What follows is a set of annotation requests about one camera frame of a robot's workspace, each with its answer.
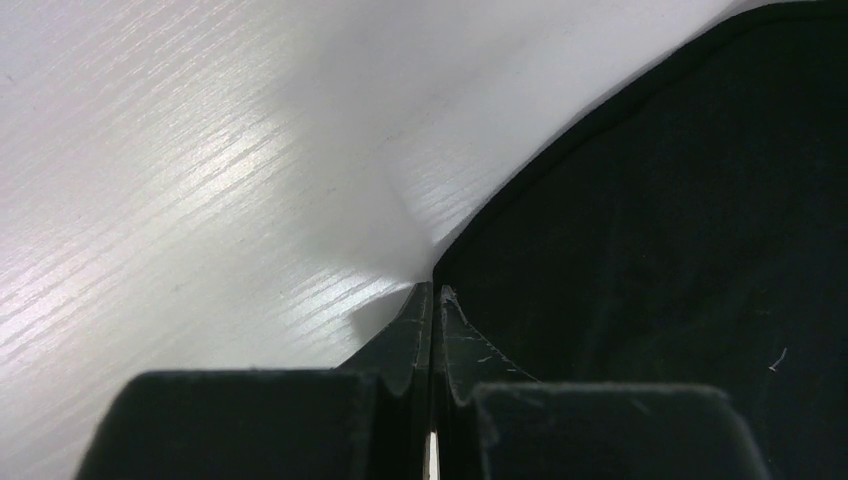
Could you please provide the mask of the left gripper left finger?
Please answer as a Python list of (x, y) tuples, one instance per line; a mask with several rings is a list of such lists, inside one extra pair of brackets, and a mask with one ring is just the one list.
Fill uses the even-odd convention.
[(431, 332), (433, 283), (416, 283), (395, 317), (353, 355), (338, 371), (374, 374), (394, 397), (412, 387), (416, 369), (427, 359)]

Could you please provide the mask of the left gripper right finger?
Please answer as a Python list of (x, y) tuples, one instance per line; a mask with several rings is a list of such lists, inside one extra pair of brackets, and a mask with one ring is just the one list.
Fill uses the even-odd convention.
[(468, 404), (474, 389), (482, 384), (540, 382), (469, 322), (450, 286), (441, 287), (438, 305), (435, 326), (440, 347), (436, 358), (447, 395), (454, 404)]

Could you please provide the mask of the black t-shirt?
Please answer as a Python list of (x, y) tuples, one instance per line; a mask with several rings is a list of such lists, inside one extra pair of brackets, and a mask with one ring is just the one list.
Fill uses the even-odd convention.
[(733, 16), (510, 181), (434, 270), (541, 380), (705, 383), (847, 475), (847, 5)]

